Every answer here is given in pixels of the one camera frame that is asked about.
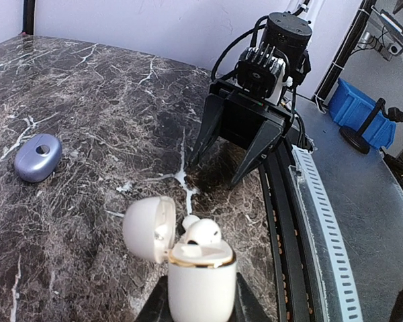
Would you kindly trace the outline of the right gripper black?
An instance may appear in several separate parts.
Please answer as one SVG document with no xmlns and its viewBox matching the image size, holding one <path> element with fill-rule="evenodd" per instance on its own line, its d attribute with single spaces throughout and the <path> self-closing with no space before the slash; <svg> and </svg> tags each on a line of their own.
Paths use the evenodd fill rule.
<svg viewBox="0 0 403 322">
<path fill-rule="evenodd" d="M 210 85 L 198 137 L 189 158 L 189 166 L 200 163 L 220 136 L 241 148 L 248 148 L 230 186 L 236 186 L 262 162 L 281 136 L 292 125 L 289 111 L 264 100 L 255 99 L 243 89 L 216 80 Z"/>
</svg>

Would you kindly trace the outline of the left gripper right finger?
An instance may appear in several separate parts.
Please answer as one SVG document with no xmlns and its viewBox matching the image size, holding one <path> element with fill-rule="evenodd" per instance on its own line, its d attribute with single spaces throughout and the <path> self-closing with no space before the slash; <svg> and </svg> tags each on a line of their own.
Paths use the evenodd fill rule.
<svg viewBox="0 0 403 322">
<path fill-rule="evenodd" d="M 261 304 L 240 272 L 236 275 L 233 321 L 270 322 Z"/>
</svg>

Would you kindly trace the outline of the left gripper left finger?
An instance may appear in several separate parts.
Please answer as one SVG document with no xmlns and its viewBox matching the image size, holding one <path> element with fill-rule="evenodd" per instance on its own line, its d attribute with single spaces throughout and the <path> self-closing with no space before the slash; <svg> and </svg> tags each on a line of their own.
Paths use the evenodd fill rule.
<svg viewBox="0 0 403 322">
<path fill-rule="evenodd" d="M 167 277 L 160 277 L 145 302 L 135 322 L 166 322 L 170 321 L 170 311 L 167 292 Z"/>
</svg>

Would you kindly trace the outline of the beige earbud charging case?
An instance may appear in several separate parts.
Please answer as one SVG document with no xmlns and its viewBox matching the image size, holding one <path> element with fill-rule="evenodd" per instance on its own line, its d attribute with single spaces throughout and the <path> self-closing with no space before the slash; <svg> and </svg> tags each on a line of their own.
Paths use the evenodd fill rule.
<svg viewBox="0 0 403 322">
<path fill-rule="evenodd" d="M 236 253 L 218 244 L 185 244 L 175 238 L 176 205 L 171 197 L 133 202 L 122 223 L 122 235 L 135 256 L 168 264 L 169 310 L 174 321 L 228 321 L 236 290 Z"/>
</svg>

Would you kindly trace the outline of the white earbud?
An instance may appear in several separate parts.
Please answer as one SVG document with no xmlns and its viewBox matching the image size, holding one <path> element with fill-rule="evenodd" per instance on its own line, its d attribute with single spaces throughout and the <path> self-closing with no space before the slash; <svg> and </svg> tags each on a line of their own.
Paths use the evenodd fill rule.
<svg viewBox="0 0 403 322">
<path fill-rule="evenodd" d="M 200 218 L 196 215 L 187 215 L 182 220 L 182 227 L 184 231 L 187 231 L 189 227 L 194 224 L 195 222 L 199 221 Z"/>
<path fill-rule="evenodd" d="M 192 223 L 185 231 L 184 243 L 207 246 L 218 244 L 222 240 L 219 225 L 211 219 L 200 219 Z"/>
</svg>

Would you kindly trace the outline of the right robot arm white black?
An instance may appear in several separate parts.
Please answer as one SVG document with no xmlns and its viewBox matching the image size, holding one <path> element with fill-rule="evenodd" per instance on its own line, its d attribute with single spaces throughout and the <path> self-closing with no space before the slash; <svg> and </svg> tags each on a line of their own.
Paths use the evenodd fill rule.
<svg viewBox="0 0 403 322">
<path fill-rule="evenodd" d="M 186 162 L 187 168 L 193 168 L 218 138 L 224 138 L 246 151 L 232 186 L 262 165 L 284 141 L 296 116 L 296 104 L 282 108 L 281 100 L 287 90 L 295 92 L 311 70 L 308 21 L 288 12 L 265 15 L 237 37 L 218 61 L 247 36 L 250 44 L 232 71 L 218 77 L 219 66 L 212 69 L 201 127 Z"/>
</svg>

